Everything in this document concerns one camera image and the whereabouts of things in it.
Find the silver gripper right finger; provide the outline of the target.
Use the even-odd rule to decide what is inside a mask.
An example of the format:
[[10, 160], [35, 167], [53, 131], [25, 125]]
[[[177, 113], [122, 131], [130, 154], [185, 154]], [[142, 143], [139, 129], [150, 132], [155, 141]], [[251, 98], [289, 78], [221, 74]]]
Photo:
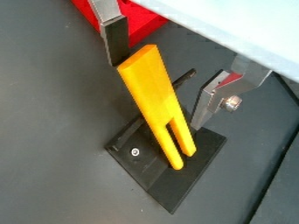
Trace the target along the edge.
[[221, 70], [202, 87], [191, 126], [199, 130], [221, 109], [234, 112], [242, 103], [239, 95], [258, 88], [270, 74], [268, 67], [239, 54], [230, 70]]

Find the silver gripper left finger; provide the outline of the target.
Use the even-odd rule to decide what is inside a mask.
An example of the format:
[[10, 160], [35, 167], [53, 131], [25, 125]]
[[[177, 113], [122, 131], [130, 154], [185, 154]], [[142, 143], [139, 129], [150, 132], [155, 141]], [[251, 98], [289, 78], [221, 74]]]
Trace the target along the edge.
[[130, 56], [129, 20], [122, 14], [118, 0], [89, 0], [98, 18], [101, 37], [107, 49], [107, 60], [113, 67]]

